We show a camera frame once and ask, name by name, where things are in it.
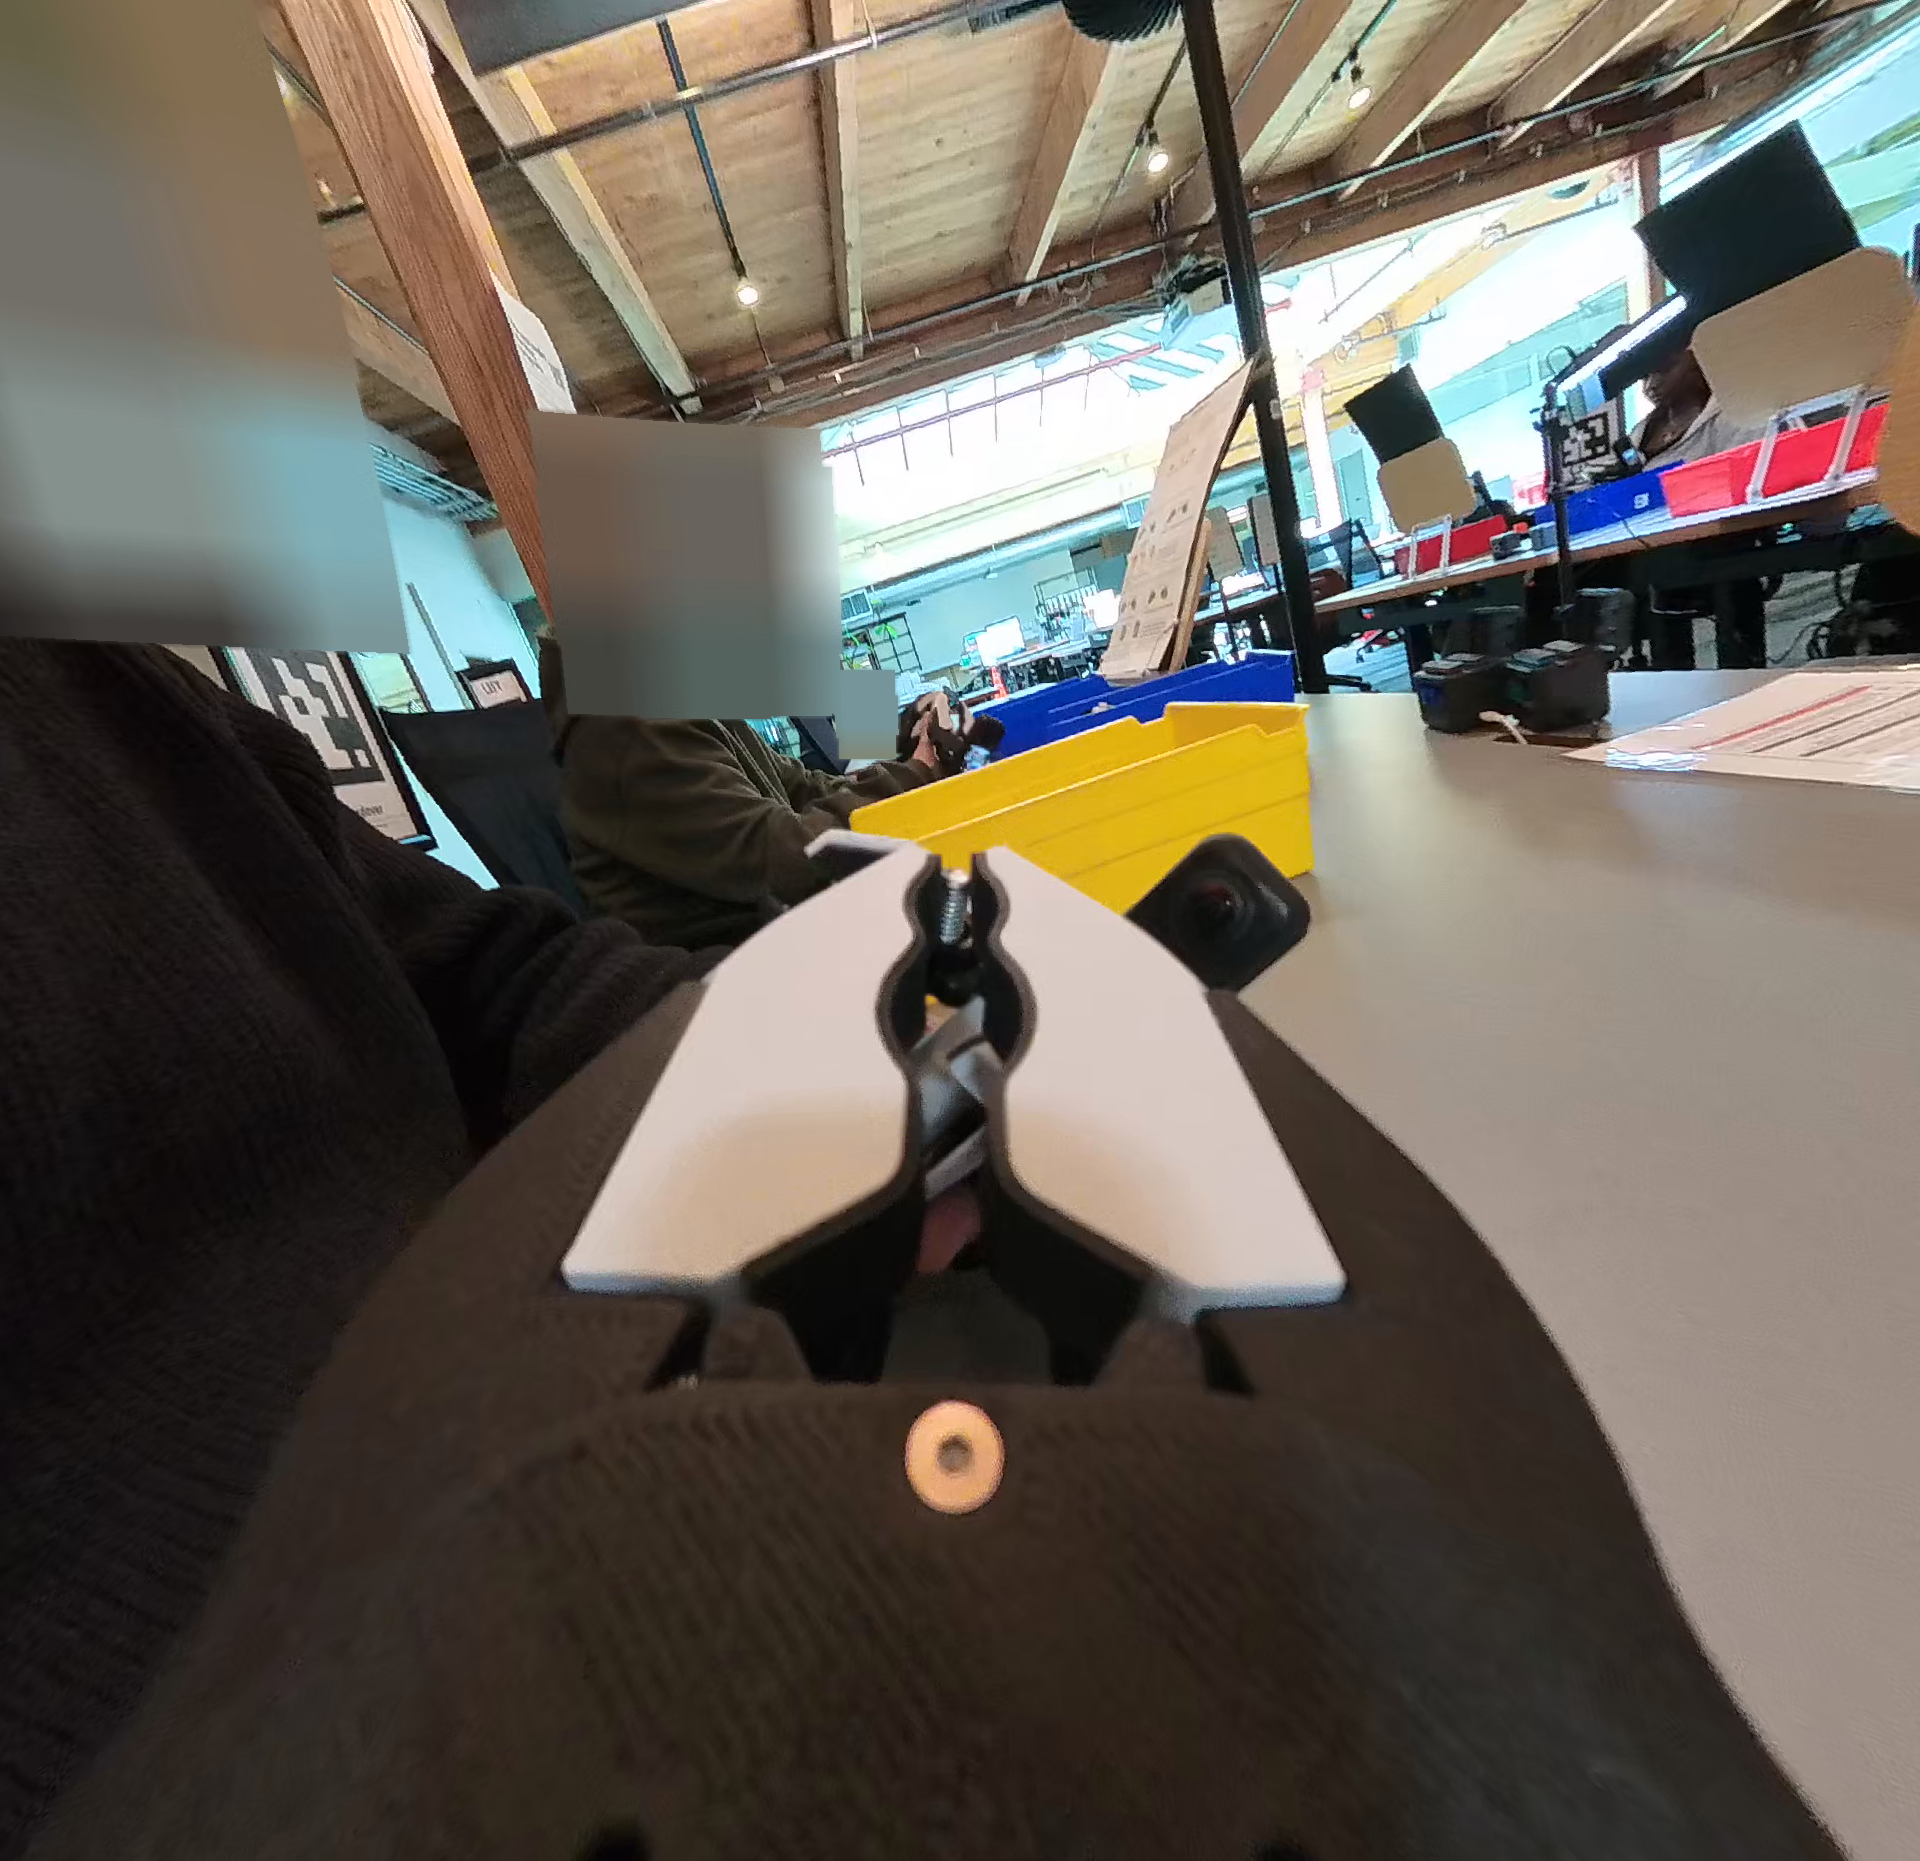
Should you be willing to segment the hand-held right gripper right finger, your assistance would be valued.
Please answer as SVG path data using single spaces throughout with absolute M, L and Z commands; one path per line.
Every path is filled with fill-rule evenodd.
M 1144 927 L 1013 849 L 977 856 L 986 953 L 1013 982 L 988 1156 L 1063 1298 L 1091 1267 L 1169 1321 L 1323 1305 L 1346 1274 L 1201 979 Z

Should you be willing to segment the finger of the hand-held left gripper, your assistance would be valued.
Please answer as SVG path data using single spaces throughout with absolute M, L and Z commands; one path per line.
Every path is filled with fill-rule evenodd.
M 1000 1058 L 985 1031 L 985 1007 L 940 1007 L 915 1043 L 915 1097 L 921 1124 L 925 1201 L 941 1201 L 977 1176 L 988 1150 L 988 1088 Z
M 917 906 L 925 887 L 925 847 L 914 840 L 833 828 L 805 845 L 805 863 L 818 877 L 816 893 L 857 882 L 871 866 L 899 860 L 895 889 L 903 906 Z

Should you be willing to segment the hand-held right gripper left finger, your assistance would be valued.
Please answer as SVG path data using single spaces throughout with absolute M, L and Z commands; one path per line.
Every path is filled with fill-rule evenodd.
M 720 960 L 563 1252 L 580 1292 L 719 1295 L 908 1183 L 917 1145 L 897 989 L 925 953 L 934 856 L 903 840 Z

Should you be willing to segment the black knob screw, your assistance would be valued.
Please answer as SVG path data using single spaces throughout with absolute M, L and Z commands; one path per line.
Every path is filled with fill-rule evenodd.
M 998 891 L 972 866 L 941 866 L 917 896 L 925 930 L 925 995 L 944 1010 L 980 991 L 998 921 Z

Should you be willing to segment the person's left forearm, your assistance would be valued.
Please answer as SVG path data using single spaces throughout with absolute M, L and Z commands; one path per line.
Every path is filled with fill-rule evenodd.
M 485 889 L 392 843 L 356 860 L 396 965 L 396 1023 L 375 1079 L 409 1116 L 502 1139 L 722 950 L 657 948 L 624 922 L 574 919 L 531 887 Z

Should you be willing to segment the yellow plastic bin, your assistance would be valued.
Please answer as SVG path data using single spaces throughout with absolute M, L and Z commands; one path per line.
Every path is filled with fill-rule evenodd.
M 1304 705 L 1173 703 L 863 806 L 851 828 L 948 868 L 1009 847 L 1121 915 L 1215 836 L 1310 875 L 1310 794 Z

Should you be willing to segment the black battery charger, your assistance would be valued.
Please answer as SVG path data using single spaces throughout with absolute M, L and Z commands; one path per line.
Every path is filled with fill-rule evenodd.
M 1436 656 L 1410 676 L 1420 720 L 1436 734 L 1471 734 L 1505 715 L 1505 683 L 1505 658 L 1487 653 Z
M 1501 661 L 1495 709 L 1525 734 L 1592 728 L 1611 715 L 1611 676 L 1612 653 L 1595 643 L 1521 648 Z

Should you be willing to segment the cardboard instruction board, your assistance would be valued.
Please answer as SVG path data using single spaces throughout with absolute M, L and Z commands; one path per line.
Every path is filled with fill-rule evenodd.
M 1126 558 L 1098 673 L 1131 683 L 1186 661 L 1206 569 L 1212 482 L 1239 430 L 1260 361 L 1241 362 L 1169 430 Z

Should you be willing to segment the long wooden desk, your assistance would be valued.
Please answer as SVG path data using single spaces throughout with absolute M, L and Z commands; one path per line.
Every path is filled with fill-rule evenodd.
M 1619 585 L 1646 602 L 1656 625 L 1667 625 L 1646 637 L 1656 671 L 1697 667 L 1691 635 L 1665 611 L 1671 593 L 1706 600 L 1719 667 L 1753 671 L 1768 669 L 1770 583 L 1910 556 L 1916 536 L 1879 504 L 1876 476 L 1859 472 L 1697 515 L 1646 512 L 1576 536 L 1566 563 L 1553 548 L 1534 548 L 1357 587 L 1319 602 L 1313 617 L 1336 641 L 1399 632 L 1416 669 L 1440 628 L 1487 608 L 1517 607 L 1525 646 L 1555 637 L 1564 600 L 1592 587 L 1595 567 L 1619 567 Z

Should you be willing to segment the tan rounded board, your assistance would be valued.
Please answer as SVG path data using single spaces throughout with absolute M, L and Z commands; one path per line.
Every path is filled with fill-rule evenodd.
M 1392 526 L 1399 533 L 1436 523 L 1467 523 L 1480 504 L 1474 480 L 1447 433 L 1379 460 L 1377 489 Z
M 1708 316 L 1691 357 L 1719 410 L 1762 427 L 1787 410 L 1884 386 L 1914 313 L 1903 261 L 1855 248 Z

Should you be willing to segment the marker tag stand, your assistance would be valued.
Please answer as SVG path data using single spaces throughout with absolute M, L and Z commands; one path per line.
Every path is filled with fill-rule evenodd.
M 1598 648 L 1614 658 L 1629 648 L 1632 596 L 1620 589 L 1578 589 L 1575 585 L 1573 533 L 1568 523 L 1568 451 L 1575 424 L 1560 402 L 1556 388 L 1543 388 L 1540 433 L 1545 459 L 1545 491 L 1553 528 L 1553 602 L 1560 640 Z

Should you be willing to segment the black panel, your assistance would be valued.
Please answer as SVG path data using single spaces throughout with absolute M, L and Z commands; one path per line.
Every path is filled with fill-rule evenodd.
M 1447 439 L 1410 362 L 1403 362 L 1373 386 L 1346 394 L 1345 410 L 1348 424 L 1377 464 L 1388 464 Z
M 1699 324 L 1859 248 L 1823 161 L 1787 121 L 1637 221 L 1648 261 Z

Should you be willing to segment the small blue plastic bin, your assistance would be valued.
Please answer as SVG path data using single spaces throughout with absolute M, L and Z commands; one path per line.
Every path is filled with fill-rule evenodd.
M 1667 508 L 1663 476 L 1678 466 L 1643 466 L 1626 477 L 1570 489 L 1566 494 L 1566 528 L 1573 538 L 1607 531 L 1628 521 L 1663 514 Z

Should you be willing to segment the printed paper sheet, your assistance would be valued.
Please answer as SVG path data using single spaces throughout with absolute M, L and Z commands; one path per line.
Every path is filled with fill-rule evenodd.
M 1802 669 L 1568 755 L 1626 772 L 1917 793 L 1917 664 Z

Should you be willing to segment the wooden support post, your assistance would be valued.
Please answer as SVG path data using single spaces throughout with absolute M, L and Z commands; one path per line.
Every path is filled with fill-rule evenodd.
M 276 0 L 541 611 L 533 388 L 490 219 L 404 0 Z

